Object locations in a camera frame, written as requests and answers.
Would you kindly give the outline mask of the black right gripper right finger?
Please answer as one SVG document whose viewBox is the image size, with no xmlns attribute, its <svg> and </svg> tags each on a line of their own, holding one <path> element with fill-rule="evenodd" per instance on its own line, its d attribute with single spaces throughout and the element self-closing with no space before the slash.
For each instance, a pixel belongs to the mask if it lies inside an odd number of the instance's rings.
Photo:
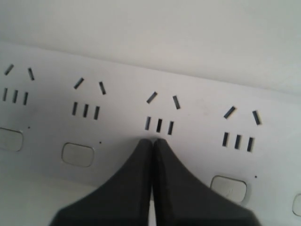
<svg viewBox="0 0 301 226">
<path fill-rule="evenodd" d="M 153 196 L 158 226 L 260 225 L 251 210 L 199 181 L 164 139 L 153 146 Z"/>
</svg>

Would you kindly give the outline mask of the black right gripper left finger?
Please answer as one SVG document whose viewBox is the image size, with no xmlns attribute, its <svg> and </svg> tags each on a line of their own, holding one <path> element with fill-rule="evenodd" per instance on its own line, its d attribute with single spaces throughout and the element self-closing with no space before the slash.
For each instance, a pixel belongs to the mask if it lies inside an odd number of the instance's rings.
<svg viewBox="0 0 301 226">
<path fill-rule="evenodd" d="M 152 149 L 141 139 L 124 165 L 102 186 L 60 209 L 52 226 L 147 226 L 152 188 Z"/>
</svg>

